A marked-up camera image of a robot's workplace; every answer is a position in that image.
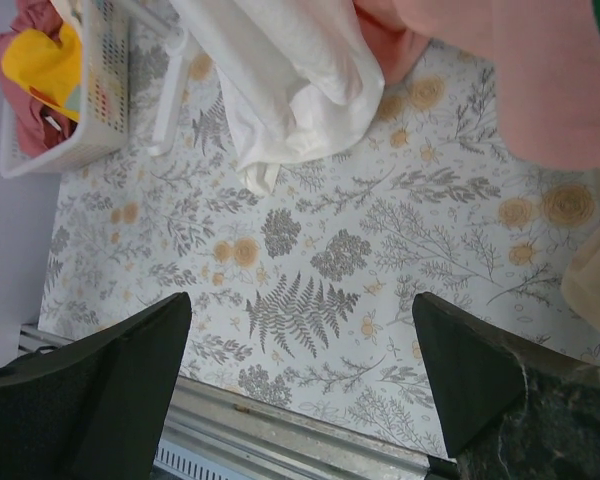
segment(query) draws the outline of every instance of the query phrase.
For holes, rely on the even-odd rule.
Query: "white towel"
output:
[[[273,192],[280,164],[333,155],[373,119],[384,78],[351,0],[171,0],[213,58],[252,192]]]

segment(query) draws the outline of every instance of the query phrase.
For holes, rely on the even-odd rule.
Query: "gray leaf print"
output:
[[[199,310],[206,310],[211,303],[211,299],[215,300],[218,305],[233,305],[239,307],[242,305],[243,298],[240,292],[234,292],[230,288],[223,288],[219,292],[204,292],[201,293],[193,302],[194,307]]]
[[[357,210],[366,205],[373,194],[373,190],[384,182],[393,173],[393,168],[383,177],[358,178],[353,177],[351,181],[355,188],[345,190],[340,185],[333,189],[333,194],[321,193],[318,200],[301,199],[296,204],[296,209],[301,212],[318,213],[329,207],[334,207],[335,214],[339,215],[349,205]]]
[[[86,302],[76,302],[75,300],[67,302],[67,313],[71,320],[77,323],[87,325],[98,325],[100,323],[96,312],[91,310]]]
[[[298,244],[298,235],[301,226],[291,218],[291,211],[287,208],[271,210],[267,220],[261,228],[264,235],[264,245],[271,258],[281,257],[291,252]]]
[[[325,175],[324,162],[315,160],[300,165],[280,165],[278,182],[287,183],[287,175],[298,182],[301,188],[309,192],[316,192],[324,187]]]
[[[61,225],[51,239],[51,253],[53,255],[60,255],[69,245],[70,239],[71,234],[66,228],[64,228],[64,226]]]
[[[56,280],[60,276],[64,263],[55,257],[49,257],[49,263],[47,265],[47,277],[44,282],[44,291],[49,292],[52,287],[55,287]]]
[[[371,244],[368,241],[357,235],[350,235],[346,230],[340,230],[329,240],[324,252],[314,255],[311,265],[323,277],[339,282],[343,277],[353,275],[356,268],[366,267],[367,262],[363,257],[370,254]]]
[[[336,153],[335,155],[331,156],[331,160],[333,160],[336,163],[344,163],[347,160],[349,160],[352,156],[352,152],[351,150],[345,150],[344,152],[340,152],[340,153]]]
[[[169,64],[169,55],[164,47],[157,43],[144,52],[138,45],[129,52],[129,78],[131,79],[132,95],[142,92],[151,86],[151,82],[164,78]]]
[[[224,112],[224,102],[222,101],[222,90],[218,90],[218,98],[211,108],[206,112],[200,110],[198,120],[191,120],[191,126],[195,133],[193,145],[198,144],[202,147],[202,153],[206,154],[207,144],[211,142],[217,148],[226,151],[222,145],[222,137],[229,135],[229,125]]]
[[[100,192],[87,192],[80,197],[80,201],[84,205],[84,208],[89,211],[103,211],[113,208],[111,198],[102,196]]]
[[[354,406],[347,409],[347,413],[356,425],[374,428],[375,434],[385,441],[444,456],[440,440],[418,434],[411,412],[395,398],[386,398],[366,387]]]
[[[173,285],[184,287],[197,283],[196,277],[191,270],[180,270],[180,267],[175,262],[167,265],[161,263],[154,265],[149,269],[149,275],[154,277],[161,287],[171,287]]]
[[[411,314],[411,307],[413,300],[416,295],[423,292],[438,293],[433,288],[427,288],[427,285],[421,280],[414,279],[411,275],[404,275],[398,278],[398,286],[396,287],[395,294],[400,299],[398,304],[398,313],[393,321],[389,323],[405,323],[407,325],[413,325],[413,316]]]
[[[226,211],[228,213],[238,213],[248,210],[247,207],[254,207],[258,204],[260,198],[254,195],[246,188],[236,190],[235,188],[221,188],[215,198],[205,199],[207,208],[215,213]]]
[[[219,365],[224,365],[229,358],[236,362],[244,362],[252,353],[251,347],[242,345],[233,339],[224,340],[219,335],[210,333],[202,338],[194,339],[191,342],[191,349],[194,355],[203,360],[210,358]]]
[[[400,396],[409,404],[425,408],[434,408],[431,387],[426,373],[415,373],[412,367],[393,366],[380,371],[382,377],[378,380],[391,383],[400,388]]]
[[[500,198],[500,188],[491,185],[486,177],[474,177],[466,182],[456,183],[459,179],[450,167],[428,175],[422,170],[415,170],[392,178],[391,190],[409,191],[409,199],[416,203],[440,203],[446,198],[459,203],[468,203],[476,198]]]
[[[531,273],[524,273],[521,277],[522,281],[518,285],[503,290],[489,300],[487,305],[503,295],[513,294],[516,298],[532,298],[538,303],[550,306],[548,294],[554,289],[560,288],[562,282],[562,277],[553,272],[548,263],[536,265]]]
[[[496,253],[496,247],[489,241],[489,236],[482,229],[472,229],[471,233],[462,235],[464,249],[473,252],[482,265],[487,267],[489,277],[493,278],[493,271],[503,265],[498,262],[500,255]]]
[[[342,290],[329,285],[326,298],[322,282],[316,285],[313,278],[300,291],[301,274],[287,288],[287,277],[282,275],[278,286],[268,295],[262,297],[256,292],[256,301],[252,304],[247,300],[247,312],[251,320],[249,338],[257,328],[260,329],[260,345],[265,351],[265,342],[269,334],[274,341],[291,357],[289,338],[311,352],[314,358],[318,356],[316,342],[320,341],[329,347],[329,339],[324,325],[333,330],[336,337],[340,337],[340,319],[348,321],[347,312],[353,313],[358,299],[357,294],[344,293]]]
[[[362,384],[362,376],[380,365],[384,359],[382,357],[374,365],[365,365],[341,357],[342,370],[336,370],[325,362],[320,368],[305,367],[304,372],[287,367],[284,376],[288,382],[297,382],[299,387],[321,385],[323,394],[332,392],[336,385],[342,388],[343,393],[350,393]]]
[[[190,378],[191,380],[195,380],[196,382],[200,381],[200,371],[202,367],[198,365],[197,360],[191,360],[187,365],[180,366],[179,375]]]
[[[254,400],[275,405],[280,408],[288,408],[291,403],[291,389],[285,385],[282,375],[277,375],[273,381],[269,381],[269,372],[258,364],[251,365],[248,370],[240,370],[238,377],[240,386],[248,397]]]

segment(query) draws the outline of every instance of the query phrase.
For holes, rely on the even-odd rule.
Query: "pink towel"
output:
[[[34,28],[53,39],[58,38],[62,18],[49,0],[17,0],[18,15],[11,31],[0,34],[0,59],[11,40],[20,32]],[[20,150],[31,157],[40,155],[71,136],[75,123],[34,99],[18,85],[7,79],[0,68],[0,85],[16,117],[16,134]],[[57,131],[44,117],[51,116],[61,127]]]
[[[492,60],[510,151],[559,169],[600,168],[600,33],[591,0],[354,0],[387,83],[430,37]]]

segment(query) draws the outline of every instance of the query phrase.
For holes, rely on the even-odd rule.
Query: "plastic basket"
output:
[[[80,123],[73,135],[31,158],[22,153],[16,117],[5,101],[0,135],[0,174],[61,173],[78,169],[123,147],[128,139],[128,15],[111,0],[83,0]]]

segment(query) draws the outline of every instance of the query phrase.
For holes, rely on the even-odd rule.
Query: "clothing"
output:
[[[238,175],[252,192],[270,194],[280,164],[363,137],[384,80],[350,0],[172,4],[218,67]]]
[[[600,227],[567,267],[562,294],[569,306],[600,332]]]
[[[0,34],[0,59],[18,33],[33,28],[57,40],[62,26],[62,18],[49,0],[17,0],[16,6],[18,14],[11,23],[11,31]],[[38,156],[71,136],[75,124],[7,79],[1,66],[0,85],[16,114],[16,135],[23,153],[31,157]],[[60,126],[60,131],[45,120],[47,116]]]
[[[600,32],[591,1],[354,3],[387,83],[411,69],[426,39],[438,38],[494,62],[498,129],[514,155],[551,168],[600,168]],[[382,45],[402,49],[407,61],[392,62],[402,56]]]
[[[33,29],[18,34],[1,61],[9,80],[74,122],[80,121],[81,64],[80,39],[67,23],[58,42]]]
[[[62,17],[64,23],[73,27],[82,41],[82,1],[81,0],[50,0],[53,7]]]

